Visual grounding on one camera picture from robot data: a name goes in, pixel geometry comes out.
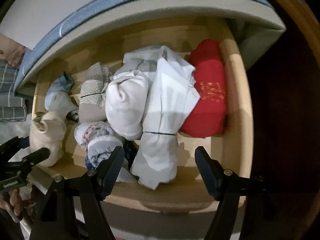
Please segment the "person's left hand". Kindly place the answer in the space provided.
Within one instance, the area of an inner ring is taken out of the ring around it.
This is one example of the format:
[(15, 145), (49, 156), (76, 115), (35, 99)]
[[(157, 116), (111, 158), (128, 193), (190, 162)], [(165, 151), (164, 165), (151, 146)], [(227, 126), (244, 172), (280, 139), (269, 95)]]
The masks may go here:
[(1, 199), (1, 209), (10, 211), (12, 210), (17, 217), (21, 217), (23, 211), (22, 198), (20, 196), (20, 190), (14, 189), (8, 192), (9, 199)]

